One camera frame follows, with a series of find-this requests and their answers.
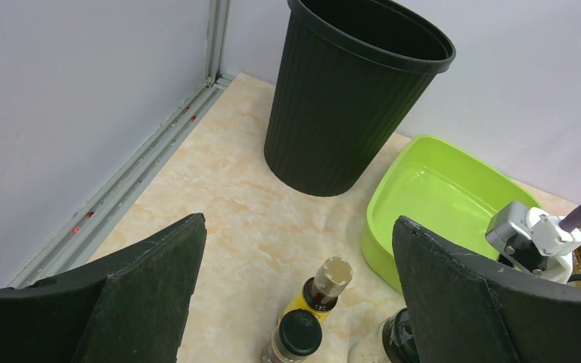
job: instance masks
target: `beige marble surface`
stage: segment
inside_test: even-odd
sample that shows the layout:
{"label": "beige marble surface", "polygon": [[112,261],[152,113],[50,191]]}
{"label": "beige marble surface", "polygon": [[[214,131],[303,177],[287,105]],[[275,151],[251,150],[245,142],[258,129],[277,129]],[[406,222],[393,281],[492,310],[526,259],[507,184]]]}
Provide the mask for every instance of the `beige marble surface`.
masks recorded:
{"label": "beige marble surface", "polygon": [[[276,318],[329,256],[353,282],[324,324],[311,361],[342,363],[352,344],[405,306],[364,262],[365,209],[409,142],[393,135],[353,188],[337,197],[301,194],[279,181],[263,156],[274,86],[239,75],[121,219],[92,259],[202,212],[208,238],[179,362],[255,362]],[[553,213],[574,207],[535,188]]]}

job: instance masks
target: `bottle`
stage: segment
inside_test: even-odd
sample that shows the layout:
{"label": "bottle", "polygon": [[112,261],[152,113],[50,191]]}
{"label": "bottle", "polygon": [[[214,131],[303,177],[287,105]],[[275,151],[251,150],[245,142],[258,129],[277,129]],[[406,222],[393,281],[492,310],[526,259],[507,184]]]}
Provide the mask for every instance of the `bottle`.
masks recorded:
{"label": "bottle", "polygon": [[314,277],[308,279],[302,290],[290,301],[281,318],[288,312],[302,309],[311,312],[320,323],[337,304],[337,297],[353,279],[353,269],[341,257],[333,256],[324,262]]}
{"label": "bottle", "polygon": [[262,351],[261,363],[305,361],[322,343],[322,327],[306,310],[288,312]]}
{"label": "bottle", "polygon": [[349,363],[420,363],[409,312],[400,310],[356,343]]}

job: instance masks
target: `green plastic bin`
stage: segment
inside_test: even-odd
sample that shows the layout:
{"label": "green plastic bin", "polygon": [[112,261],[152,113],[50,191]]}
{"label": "green plastic bin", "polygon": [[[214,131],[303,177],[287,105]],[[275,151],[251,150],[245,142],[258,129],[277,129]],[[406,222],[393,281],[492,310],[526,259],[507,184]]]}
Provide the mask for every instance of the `green plastic bin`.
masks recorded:
{"label": "green plastic bin", "polygon": [[368,204],[362,254],[401,293],[392,235],[397,218],[408,216],[451,242],[497,259],[484,232],[512,200],[540,207],[494,168],[438,138],[418,136],[399,153]]}

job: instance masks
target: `wall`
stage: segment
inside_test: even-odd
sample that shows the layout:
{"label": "wall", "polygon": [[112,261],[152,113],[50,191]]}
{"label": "wall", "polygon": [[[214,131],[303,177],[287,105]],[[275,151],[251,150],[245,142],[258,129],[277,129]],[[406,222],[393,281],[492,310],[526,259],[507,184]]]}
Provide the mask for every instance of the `wall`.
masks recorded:
{"label": "wall", "polygon": [[209,7],[0,1],[0,287],[201,83]]}
{"label": "wall", "polygon": [[[445,138],[505,173],[581,201],[581,1],[402,0],[457,48],[397,132]],[[285,0],[231,2],[222,70],[275,82]]]}

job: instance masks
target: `ribbed black bin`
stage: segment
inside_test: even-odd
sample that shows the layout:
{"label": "ribbed black bin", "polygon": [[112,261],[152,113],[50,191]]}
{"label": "ribbed black bin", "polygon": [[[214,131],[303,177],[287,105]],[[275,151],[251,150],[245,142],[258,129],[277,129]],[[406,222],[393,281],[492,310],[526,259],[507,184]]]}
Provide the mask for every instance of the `ribbed black bin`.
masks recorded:
{"label": "ribbed black bin", "polygon": [[455,57],[433,24],[390,0],[288,0],[264,154],[284,183],[327,197],[355,184]]}

